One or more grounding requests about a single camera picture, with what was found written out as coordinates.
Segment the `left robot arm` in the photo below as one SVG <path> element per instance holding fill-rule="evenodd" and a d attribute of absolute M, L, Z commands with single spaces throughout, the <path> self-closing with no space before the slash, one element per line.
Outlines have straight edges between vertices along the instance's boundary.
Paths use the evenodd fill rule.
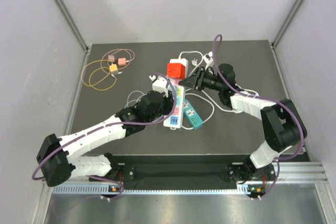
<path fill-rule="evenodd" d="M 71 135 L 45 137 L 36 157 L 43 179 L 49 187 L 76 177 L 116 179 L 120 169 L 112 154 L 90 156 L 87 153 L 144 130 L 156 118 L 170 115 L 174 104 L 172 91 L 150 91 L 135 105 L 90 128 Z"/>

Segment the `white power strip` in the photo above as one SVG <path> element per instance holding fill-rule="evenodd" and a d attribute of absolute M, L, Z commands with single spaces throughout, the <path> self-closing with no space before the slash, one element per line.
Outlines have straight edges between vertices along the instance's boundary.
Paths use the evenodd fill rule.
<path fill-rule="evenodd" d="M 187 71 L 188 71 L 188 60 L 187 59 L 185 58 L 171 59 L 170 62 L 182 63 L 186 67 L 185 78 L 187 77 Z M 172 113 L 172 115 L 163 122 L 163 126 L 169 127 L 171 130 L 176 130 L 176 129 L 180 129 L 183 123 L 183 114 L 184 114 L 183 105 L 185 101 L 185 87 L 180 86 L 178 83 L 179 81 L 184 80 L 184 79 L 172 79 L 172 78 L 169 78 L 169 79 L 175 89 L 176 105 L 175 105 L 174 112 Z"/>

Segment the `yellow USB charger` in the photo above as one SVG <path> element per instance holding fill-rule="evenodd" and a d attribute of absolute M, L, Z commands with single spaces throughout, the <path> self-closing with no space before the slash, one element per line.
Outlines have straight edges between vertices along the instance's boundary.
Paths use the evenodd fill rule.
<path fill-rule="evenodd" d="M 116 64 L 111 64 L 109 66 L 109 71 L 111 74 L 116 74 L 119 72 L 118 66 Z"/>

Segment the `red cube socket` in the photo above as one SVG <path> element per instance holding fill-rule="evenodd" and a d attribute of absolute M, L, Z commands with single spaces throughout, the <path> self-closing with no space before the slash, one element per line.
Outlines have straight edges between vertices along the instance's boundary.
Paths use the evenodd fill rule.
<path fill-rule="evenodd" d="M 167 76 L 172 79 L 184 79 L 186 67 L 179 62 L 170 62 L 167 64 Z"/>

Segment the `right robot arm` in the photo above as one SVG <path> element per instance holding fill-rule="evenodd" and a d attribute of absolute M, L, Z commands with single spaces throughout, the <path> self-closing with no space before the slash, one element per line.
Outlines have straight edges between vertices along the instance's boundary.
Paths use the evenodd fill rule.
<path fill-rule="evenodd" d="M 276 102 L 252 95 L 236 84 L 235 77 L 232 65 L 224 63 L 216 73 L 212 68 L 199 67 L 179 84 L 198 91 L 215 90 L 224 106 L 261 120 L 265 140 L 243 162 L 246 177 L 256 180 L 264 174 L 264 167 L 281 153 L 301 144 L 307 137 L 307 129 L 291 100 Z"/>

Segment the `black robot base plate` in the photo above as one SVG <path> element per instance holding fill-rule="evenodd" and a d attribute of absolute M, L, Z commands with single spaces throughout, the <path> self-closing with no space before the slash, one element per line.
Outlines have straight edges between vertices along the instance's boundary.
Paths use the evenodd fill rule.
<path fill-rule="evenodd" d="M 112 155 L 105 178 L 126 189 L 228 189 L 275 178 L 272 165 L 256 169 L 248 155 Z"/>

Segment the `teal power strip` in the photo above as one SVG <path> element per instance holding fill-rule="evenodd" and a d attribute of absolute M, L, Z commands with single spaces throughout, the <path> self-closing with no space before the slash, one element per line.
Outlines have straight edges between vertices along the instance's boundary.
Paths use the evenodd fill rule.
<path fill-rule="evenodd" d="M 184 115 L 192 126 L 193 130 L 198 130 L 203 126 L 203 120 L 199 114 L 195 111 L 188 99 L 185 99 L 183 105 Z"/>

